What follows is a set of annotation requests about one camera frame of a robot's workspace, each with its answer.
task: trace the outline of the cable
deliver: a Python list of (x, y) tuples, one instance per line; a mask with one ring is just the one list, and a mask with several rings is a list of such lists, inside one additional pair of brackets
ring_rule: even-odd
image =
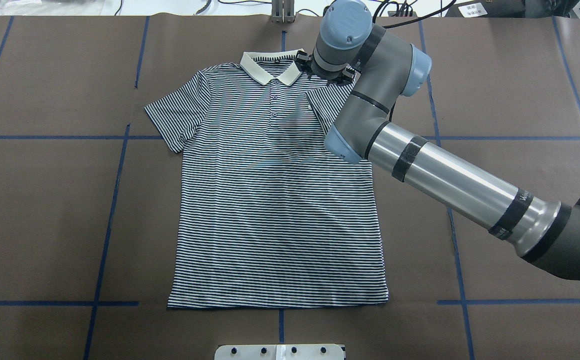
[(313, 11), (313, 10), (311, 10), (311, 9), (300, 9), (300, 10), (298, 10), (296, 13), (297, 13), (297, 14), (299, 14), (300, 12), (311, 12), (311, 13), (313, 13), (315, 16), (319, 16), (319, 14), (317, 14), (316, 12), (314, 12), (314, 11)]
[(401, 4), (399, 2), (396, 2), (396, 1), (388, 1), (385, 3), (385, 5), (383, 5), (383, 4), (379, 5), (381, 7), (381, 12), (379, 13), (379, 16), (382, 16), (384, 14), (384, 11), (386, 9), (388, 9), (388, 5), (390, 5), (390, 4), (395, 4), (397, 6), (397, 13), (399, 12), (399, 6)]
[(390, 123), (392, 123), (392, 121), (393, 121), (393, 114), (395, 113), (395, 105), (397, 105), (396, 102), (394, 104), (392, 104), (392, 108), (390, 109), (390, 116), (388, 117), (388, 121)]
[(205, 0), (205, 5), (203, 5), (203, 7), (201, 7), (201, 9), (196, 10), (196, 13), (194, 13), (194, 14), (199, 15), (199, 14), (205, 12), (210, 7), (211, 2), (212, 2), (212, 0)]
[(116, 9), (114, 16), (117, 16), (119, 14), (119, 12), (121, 11), (121, 7), (123, 7), (123, 6), (124, 6), (124, 0), (121, 0), (121, 3), (119, 4), (119, 8)]
[(227, 5), (235, 5), (235, 4), (243, 4), (243, 3), (256, 3), (256, 4), (272, 4), (272, 2), (269, 1), (259, 1), (259, 0), (241, 0), (241, 1), (224, 1), (224, 0), (217, 0), (219, 3), (221, 4), (227, 4)]
[[(452, 7), (455, 3), (457, 2), (457, 0), (452, 0), (450, 1), (450, 3), (448, 5), (445, 5), (444, 7), (441, 7), (441, 9), (438, 9), (432, 13), (429, 13), (425, 16), (421, 16), (419, 18), (415, 18), (413, 20), (408, 20), (408, 21), (404, 21), (404, 22), (400, 22), (400, 23), (393, 23), (392, 25), (386, 25), (383, 28), (384, 29), (393, 29), (393, 28), (397, 28), (397, 27), (403, 27), (404, 25), (410, 25), (410, 24), (414, 24), (414, 23), (418, 23), (422, 20), (425, 20), (427, 18), (430, 18), (432, 16), (435, 16), (436, 14), (441, 14), (444, 11), (450, 9), (450, 7)], [(372, 22), (376, 23), (377, 22), (377, 16), (379, 15), (379, 9), (381, 9), (381, 5), (379, 5), (379, 7), (377, 7), (377, 11), (374, 12), (374, 16), (372, 16)]]

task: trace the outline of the polo shirt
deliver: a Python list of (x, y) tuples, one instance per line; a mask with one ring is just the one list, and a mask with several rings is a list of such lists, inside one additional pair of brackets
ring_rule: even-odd
[(384, 303), (372, 166), (324, 148), (352, 85), (245, 52), (144, 108), (182, 153), (171, 308)]

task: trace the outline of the shirt collar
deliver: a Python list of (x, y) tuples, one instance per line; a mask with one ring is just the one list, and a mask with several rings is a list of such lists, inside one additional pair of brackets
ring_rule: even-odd
[(296, 64), (291, 64), (281, 75), (274, 77), (259, 66), (254, 59), (265, 58), (266, 60), (277, 60), (294, 58), (297, 56), (297, 51), (303, 51), (303, 48), (283, 52), (244, 52), (243, 57), (241, 57), (240, 65), (251, 78), (261, 85), (267, 84), (272, 79), (277, 79), (279, 82), (290, 86), (299, 79), (299, 76), (301, 76), (301, 71), (299, 71)]

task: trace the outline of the shirt sleeve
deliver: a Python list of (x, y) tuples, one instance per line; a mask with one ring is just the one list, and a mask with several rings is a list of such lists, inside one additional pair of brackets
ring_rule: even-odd
[(174, 153), (183, 151), (208, 112), (212, 94), (206, 76), (192, 76), (177, 91), (146, 105), (144, 110)]
[(327, 134), (339, 112), (346, 103), (354, 84), (345, 86), (330, 85), (305, 93), (314, 116), (319, 121), (323, 134)]

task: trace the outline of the silver arm tube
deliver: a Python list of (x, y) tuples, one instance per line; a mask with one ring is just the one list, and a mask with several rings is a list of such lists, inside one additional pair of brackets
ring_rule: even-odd
[(336, 0), (321, 24), (313, 73), (332, 77), (344, 64), (361, 73), (326, 148), (353, 164), (368, 159), (507, 240), (530, 264), (580, 280), (580, 200), (574, 207), (545, 202), (385, 121), (397, 96), (412, 95), (427, 78), (430, 59), (368, 23), (367, 13), (360, 0)]

